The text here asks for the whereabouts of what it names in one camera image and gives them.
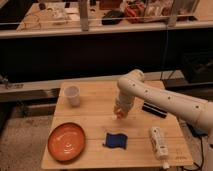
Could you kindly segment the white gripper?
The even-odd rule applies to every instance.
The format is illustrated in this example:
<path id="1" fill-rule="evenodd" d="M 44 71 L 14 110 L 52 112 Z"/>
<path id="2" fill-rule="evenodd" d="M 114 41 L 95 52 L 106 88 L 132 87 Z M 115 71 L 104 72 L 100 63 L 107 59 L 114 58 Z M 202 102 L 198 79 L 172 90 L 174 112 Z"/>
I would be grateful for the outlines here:
<path id="1" fill-rule="evenodd" d="M 114 114 L 118 119 L 126 118 L 133 104 L 134 101 L 132 99 L 117 97 L 115 100 Z"/>

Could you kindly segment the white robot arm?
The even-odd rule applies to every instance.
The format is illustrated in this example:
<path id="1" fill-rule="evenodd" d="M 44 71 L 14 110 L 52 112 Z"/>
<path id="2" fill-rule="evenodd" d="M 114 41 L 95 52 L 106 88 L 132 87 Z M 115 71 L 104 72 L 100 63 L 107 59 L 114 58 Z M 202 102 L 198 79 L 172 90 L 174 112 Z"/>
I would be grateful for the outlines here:
<path id="1" fill-rule="evenodd" d="M 151 103 L 209 134 L 213 131 L 213 102 L 155 88 L 144 82 L 145 75 L 135 69 L 121 76 L 117 81 L 119 94 L 114 113 L 126 117 L 135 98 Z"/>

